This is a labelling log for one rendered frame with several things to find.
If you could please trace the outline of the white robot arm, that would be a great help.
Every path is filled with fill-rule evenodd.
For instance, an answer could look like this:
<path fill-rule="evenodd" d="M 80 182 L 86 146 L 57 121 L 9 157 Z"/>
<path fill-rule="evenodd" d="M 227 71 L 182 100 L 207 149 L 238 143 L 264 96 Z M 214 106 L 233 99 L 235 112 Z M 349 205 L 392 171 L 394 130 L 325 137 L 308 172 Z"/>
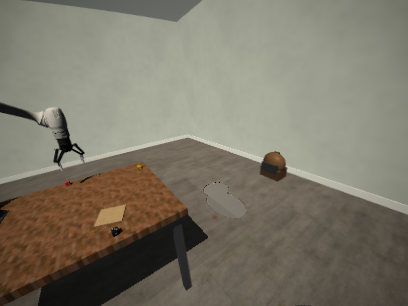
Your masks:
<path fill-rule="evenodd" d="M 37 122 L 38 125 L 50 128 L 55 139 L 64 139 L 70 136 L 66 118 L 60 108 L 52 107 L 46 111 L 32 112 L 0 102 L 0 112 L 27 118 Z"/>

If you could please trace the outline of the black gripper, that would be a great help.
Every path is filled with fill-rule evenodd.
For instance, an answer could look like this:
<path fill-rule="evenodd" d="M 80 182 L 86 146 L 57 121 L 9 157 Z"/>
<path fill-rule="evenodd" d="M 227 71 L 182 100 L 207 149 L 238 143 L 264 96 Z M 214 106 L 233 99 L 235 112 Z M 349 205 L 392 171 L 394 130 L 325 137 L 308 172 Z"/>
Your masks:
<path fill-rule="evenodd" d="M 69 137 L 68 137 L 68 138 L 64 138 L 64 139 L 57 139 L 57 142 L 58 142 L 58 144 L 59 144 L 59 148 L 58 148 L 58 149 L 55 148 L 55 155 L 54 155 L 54 160 L 53 160 L 53 162 L 54 162 L 54 163 L 58 163 L 58 166 L 60 167 L 61 171 L 64 171 L 64 170 L 63 170 L 63 168 L 62 168 L 62 165 L 61 165 L 60 161 L 61 161 L 61 159 L 62 159 L 64 153 L 70 152 L 71 150 L 74 151 L 74 152 L 76 152 L 76 153 L 78 153 L 78 154 L 80 154 L 82 163 L 85 163 L 84 157 L 83 157 L 83 154 L 84 154 L 85 152 L 84 152 L 81 148 L 79 148 L 76 143 L 74 143 L 74 144 L 72 145 Z M 75 149 L 73 149 L 73 146 L 76 147 L 76 148 L 77 148 L 80 152 L 82 152 L 82 153 L 80 153 L 80 152 L 76 151 Z M 61 150 L 61 153 L 60 153 L 60 155 L 59 155 L 59 157 L 58 157 L 58 151 L 59 151 L 59 150 Z M 58 160 L 57 160 L 57 157 L 58 157 Z"/>

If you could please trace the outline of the tan square mat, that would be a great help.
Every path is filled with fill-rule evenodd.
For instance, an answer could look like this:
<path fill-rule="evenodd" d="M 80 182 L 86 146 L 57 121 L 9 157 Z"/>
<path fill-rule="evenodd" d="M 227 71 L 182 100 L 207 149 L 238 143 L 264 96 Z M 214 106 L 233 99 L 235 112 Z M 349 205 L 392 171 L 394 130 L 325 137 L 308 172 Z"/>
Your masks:
<path fill-rule="evenodd" d="M 102 209 L 94 227 L 120 222 L 123 220 L 126 205 Z"/>

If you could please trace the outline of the black die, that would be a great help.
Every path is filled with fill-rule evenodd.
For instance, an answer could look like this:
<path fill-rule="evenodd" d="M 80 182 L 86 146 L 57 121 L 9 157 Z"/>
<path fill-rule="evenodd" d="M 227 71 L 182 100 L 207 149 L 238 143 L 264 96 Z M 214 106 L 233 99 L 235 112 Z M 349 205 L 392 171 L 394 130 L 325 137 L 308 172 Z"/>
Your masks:
<path fill-rule="evenodd" d="M 111 232 L 112 232 L 113 237 L 115 237 L 115 236 L 117 236 L 117 235 L 119 235 L 119 234 L 120 234 L 120 232 L 119 232 L 119 230 L 118 230 L 118 227 L 117 227 L 117 226 L 116 226 L 116 227 L 114 227 L 114 228 L 112 228 L 112 229 L 111 229 Z"/>

